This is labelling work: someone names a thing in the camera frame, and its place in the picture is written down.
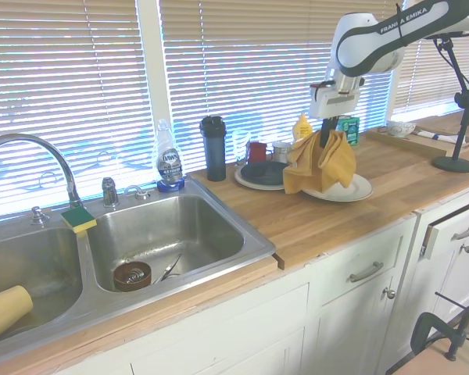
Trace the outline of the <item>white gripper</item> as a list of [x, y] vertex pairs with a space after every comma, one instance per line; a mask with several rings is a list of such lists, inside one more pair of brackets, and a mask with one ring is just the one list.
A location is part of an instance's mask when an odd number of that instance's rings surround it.
[[360, 99], [360, 89], [339, 90], [335, 84], [310, 85], [310, 117], [323, 119], [320, 131], [320, 147], [328, 143], [329, 131], [336, 130], [338, 116], [352, 112]]

